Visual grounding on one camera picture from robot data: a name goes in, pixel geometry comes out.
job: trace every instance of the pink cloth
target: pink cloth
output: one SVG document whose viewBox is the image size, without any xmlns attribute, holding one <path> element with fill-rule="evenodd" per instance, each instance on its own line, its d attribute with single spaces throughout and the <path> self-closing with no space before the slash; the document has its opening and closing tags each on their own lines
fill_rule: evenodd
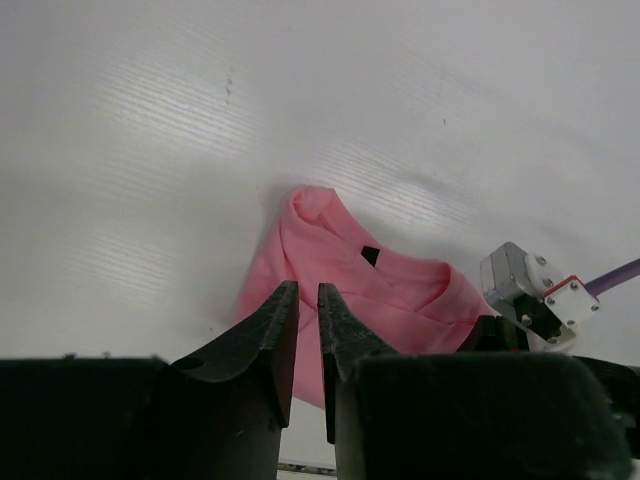
<svg viewBox="0 0 640 480">
<path fill-rule="evenodd" d="M 364 246 L 380 249 L 375 267 Z M 351 311 L 401 353 L 452 353 L 479 315 L 481 295 L 449 264 L 380 245 L 333 189 L 306 187 L 288 199 L 240 295 L 237 321 L 253 313 L 283 280 L 297 280 L 300 322 L 293 393 L 324 406 L 318 284 L 333 283 Z"/>
</svg>

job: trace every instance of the white table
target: white table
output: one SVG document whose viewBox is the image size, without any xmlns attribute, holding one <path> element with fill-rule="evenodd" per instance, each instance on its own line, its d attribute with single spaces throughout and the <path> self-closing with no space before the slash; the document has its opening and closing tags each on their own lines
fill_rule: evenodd
<svg viewBox="0 0 640 480">
<path fill-rule="evenodd" d="M 282 196 L 335 187 L 455 264 L 506 240 L 585 279 L 640 255 L 640 4 L 0 5 L 0 354 L 159 354 L 228 325 Z M 639 282 L 582 354 L 640 364 Z M 333 463 L 294 404 L 282 456 Z"/>
</svg>

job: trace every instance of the crumpled fabric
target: crumpled fabric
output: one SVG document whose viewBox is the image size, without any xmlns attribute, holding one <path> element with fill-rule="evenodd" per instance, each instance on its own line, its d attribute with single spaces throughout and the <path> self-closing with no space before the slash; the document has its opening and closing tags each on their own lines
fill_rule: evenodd
<svg viewBox="0 0 640 480">
<path fill-rule="evenodd" d="M 363 247 L 379 249 L 375 266 Z M 493 314 L 450 264 L 413 258 L 377 242 L 335 190 L 305 187 L 288 198 L 240 294 L 236 321 L 252 314 L 284 280 L 299 286 L 300 320 L 293 394 L 324 407 L 317 296 L 337 286 L 351 311 L 405 354 L 453 353 L 478 316 Z"/>
</svg>

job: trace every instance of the pink t-shirt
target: pink t-shirt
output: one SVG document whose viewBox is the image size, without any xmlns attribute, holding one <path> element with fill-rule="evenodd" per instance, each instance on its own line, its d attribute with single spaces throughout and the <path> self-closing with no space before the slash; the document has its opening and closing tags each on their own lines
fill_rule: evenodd
<svg viewBox="0 0 640 480">
<path fill-rule="evenodd" d="M 363 247 L 379 249 L 375 266 Z M 448 263 L 380 245 L 329 188 L 305 187 L 289 197 L 251 267 L 236 321 L 253 313 L 283 280 L 296 280 L 300 292 L 293 393 L 319 407 L 324 389 L 318 284 L 335 284 L 354 315 L 401 353 L 455 352 L 478 316 L 493 313 Z"/>
</svg>

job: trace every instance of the clothing tag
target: clothing tag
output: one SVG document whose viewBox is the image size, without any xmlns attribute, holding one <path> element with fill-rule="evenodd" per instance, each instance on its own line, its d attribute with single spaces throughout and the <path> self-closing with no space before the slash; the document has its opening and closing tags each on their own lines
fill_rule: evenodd
<svg viewBox="0 0 640 480">
<path fill-rule="evenodd" d="M 360 255 L 364 257 L 364 259 L 369 262 L 372 266 L 376 266 L 376 262 L 378 261 L 378 254 L 380 253 L 379 248 L 373 247 L 362 247 L 362 251 Z"/>
</svg>

